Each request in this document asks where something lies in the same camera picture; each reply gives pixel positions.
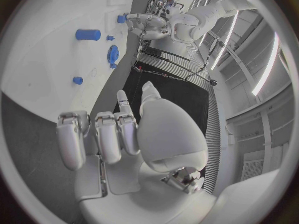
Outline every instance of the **floor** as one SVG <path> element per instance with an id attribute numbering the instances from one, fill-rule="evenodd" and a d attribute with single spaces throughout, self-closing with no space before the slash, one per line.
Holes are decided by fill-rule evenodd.
<path id="1" fill-rule="evenodd" d="M 131 13 L 143 13 L 148 0 L 133 0 Z M 128 35 L 127 53 L 113 72 L 91 112 L 113 111 L 116 92 L 123 88 L 136 60 L 139 39 Z M 75 173 L 60 158 L 56 124 L 40 118 L 2 95 L 2 118 L 6 142 L 22 178 L 53 213 L 69 224 L 85 224 L 74 197 Z"/>

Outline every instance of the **blue plastic part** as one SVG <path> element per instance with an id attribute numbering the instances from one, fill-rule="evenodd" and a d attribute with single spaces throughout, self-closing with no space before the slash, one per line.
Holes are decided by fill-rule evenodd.
<path id="1" fill-rule="evenodd" d="M 115 61 L 118 59 L 120 56 L 120 52 L 117 48 L 117 46 L 113 45 L 109 48 L 108 54 L 107 54 L 107 60 L 110 63 L 110 68 L 115 69 L 117 67 Z"/>
<path id="2" fill-rule="evenodd" d="M 114 36 L 107 36 L 107 41 L 113 41 L 115 38 L 114 38 Z"/>
<path id="3" fill-rule="evenodd" d="M 125 23 L 126 20 L 127 20 L 127 15 L 118 15 L 117 17 L 118 23 Z"/>
<path id="4" fill-rule="evenodd" d="M 76 31 L 77 40 L 93 40 L 97 41 L 101 37 L 101 32 L 99 30 L 82 30 L 78 29 Z"/>
<path id="5" fill-rule="evenodd" d="M 76 83 L 77 85 L 80 85 L 83 83 L 83 78 L 82 77 L 74 77 L 73 82 Z"/>

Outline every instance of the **metal grating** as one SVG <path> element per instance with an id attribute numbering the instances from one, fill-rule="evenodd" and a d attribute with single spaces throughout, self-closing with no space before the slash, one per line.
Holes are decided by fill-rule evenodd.
<path id="1" fill-rule="evenodd" d="M 173 62 L 176 62 L 192 71 L 197 71 L 203 64 L 199 64 L 196 61 L 195 52 L 188 51 L 191 57 L 191 62 L 188 62 L 179 57 L 169 55 L 167 53 L 162 53 L 164 58 L 167 58 Z M 190 72 L 175 66 L 166 61 L 160 60 L 158 58 L 149 56 L 147 54 L 140 54 L 138 60 L 149 65 L 155 66 L 157 68 L 163 69 L 167 72 L 170 72 L 179 77 L 185 78 Z M 205 69 L 200 75 L 210 79 L 208 70 Z M 209 85 L 208 82 L 203 80 L 198 76 L 193 76 L 189 79 L 190 82 L 198 85 L 199 87 L 204 88 L 209 92 L 209 110 L 208 110 L 208 123 L 207 123 L 207 131 L 206 131 L 206 140 L 209 150 L 209 160 L 206 166 L 206 174 L 205 174 L 205 183 L 204 190 L 207 193 L 212 194 L 216 185 L 219 162 L 220 162 L 220 124 L 219 124 L 219 114 L 218 114 L 218 106 L 214 93 L 213 86 Z"/>
<path id="2" fill-rule="evenodd" d="M 261 175 L 263 165 L 263 159 L 244 161 L 241 181 Z"/>

